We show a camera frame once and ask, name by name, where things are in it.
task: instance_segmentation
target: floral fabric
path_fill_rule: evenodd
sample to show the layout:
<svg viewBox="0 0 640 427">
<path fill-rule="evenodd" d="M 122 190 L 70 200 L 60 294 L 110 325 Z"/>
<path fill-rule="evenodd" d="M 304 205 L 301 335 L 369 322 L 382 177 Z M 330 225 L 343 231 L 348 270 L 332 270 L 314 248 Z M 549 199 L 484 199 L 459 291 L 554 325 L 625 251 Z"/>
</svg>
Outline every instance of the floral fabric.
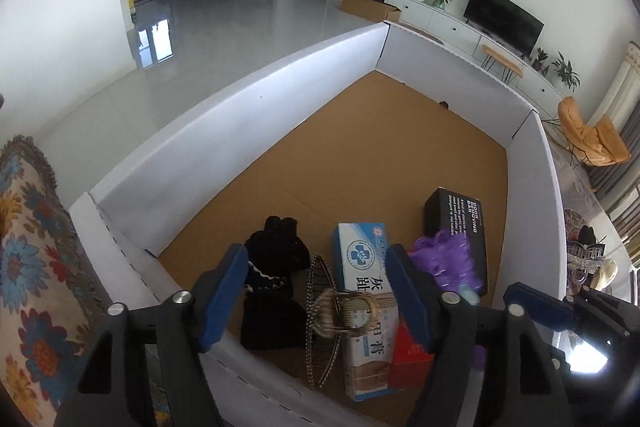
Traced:
<svg viewBox="0 0 640 427">
<path fill-rule="evenodd" d="M 44 156 L 17 137 L 0 153 L 0 380 L 34 426 L 53 425 L 87 333 L 102 315 Z"/>
</svg>

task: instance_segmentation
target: beige curtain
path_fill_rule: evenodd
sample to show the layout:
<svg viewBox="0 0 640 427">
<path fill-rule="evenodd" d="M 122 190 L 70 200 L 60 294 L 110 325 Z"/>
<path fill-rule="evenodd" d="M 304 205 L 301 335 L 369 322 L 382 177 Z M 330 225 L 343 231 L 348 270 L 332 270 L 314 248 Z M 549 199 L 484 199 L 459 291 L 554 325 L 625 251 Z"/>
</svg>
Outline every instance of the beige curtain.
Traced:
<svg viewBox="0 0 640 427">
<path fill-rule="evenodd" d="M 629 43 L 625 60 L 611 87 L 587 125 L 595 126 L 603 114 L 620 130 L 640 100 L 640 46 Z"/>
</svg>

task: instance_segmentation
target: blue gripper pad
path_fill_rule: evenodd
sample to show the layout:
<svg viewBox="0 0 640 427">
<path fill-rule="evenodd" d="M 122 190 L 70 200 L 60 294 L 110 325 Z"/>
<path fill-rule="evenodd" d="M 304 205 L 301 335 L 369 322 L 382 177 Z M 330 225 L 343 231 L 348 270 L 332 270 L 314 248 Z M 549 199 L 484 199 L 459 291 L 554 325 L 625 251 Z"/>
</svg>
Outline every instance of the blue gripper pad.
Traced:
<svg viewBox="0 0 640 427">
<path fill-rule="evenodd" d="M 249 254 L 243 245 L 231 245 L 215 270 L 204 272 L 196 281 L 193 312 L 202 352 L 222 338 L 236 299 L 249 272 Z"/>
<path fill-rule="evenodd" d="M 398 309 L 406 321 L 411 336 L 427 353 L 430 353 L 433 339 L 431 338 L 429 311 L 423 304 L 420 293 L 409 276 L 409 273 L 413 273 L 414 270 L 422 273 L 414 266 L 404 252 L 404 248 L 398 247 L 398 245 L 393 245 L 386 250 L 385 268 L 386 277 L 391 283 L 391 288 L 398 302 Z"/>
<path fill-rule="evenodd" d="M 574 330 L 574 307 L 521 282 L 510 285 L 502 298 L 505 306 L 519 304 L 531 320 L 554 331 Z"/>
</svg>

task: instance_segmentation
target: blue and white box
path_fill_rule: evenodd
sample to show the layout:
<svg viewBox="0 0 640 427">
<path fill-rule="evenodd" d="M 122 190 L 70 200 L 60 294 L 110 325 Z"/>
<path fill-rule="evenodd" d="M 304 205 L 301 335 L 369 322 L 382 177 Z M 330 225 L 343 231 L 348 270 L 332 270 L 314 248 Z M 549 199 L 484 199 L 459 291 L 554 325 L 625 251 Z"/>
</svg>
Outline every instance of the blue and white box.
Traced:
<svg viewBox="0 0 640 427">
<path fill-rule="evenodd" d="M 334 267 L 338 289 L 366 292 L 381 302 L 378 321 L 366 335 L 343 339 L 347 395 L 355 401 L 392 393 L 388 387 L 398 306 L 385 272 L 387 248 L 383 223 L 340 223 L 334 233 Z M 367 311 L 354 311 L 356 325 Z"/>
</svg>

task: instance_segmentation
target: flat screen tv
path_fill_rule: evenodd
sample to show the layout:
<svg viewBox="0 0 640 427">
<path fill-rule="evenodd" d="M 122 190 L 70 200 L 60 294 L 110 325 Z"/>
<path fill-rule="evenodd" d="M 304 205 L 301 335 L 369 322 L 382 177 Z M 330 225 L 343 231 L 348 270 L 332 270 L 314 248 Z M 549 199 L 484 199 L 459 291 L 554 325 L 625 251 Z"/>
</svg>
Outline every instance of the flat screen tv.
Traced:
<svg viewBox="0 0 640 427">
<path fill-rule="evenodd" d="M 464 17 L 527 56 L 544 26 L 510 0 L 469 0 Z"/>
</svg>

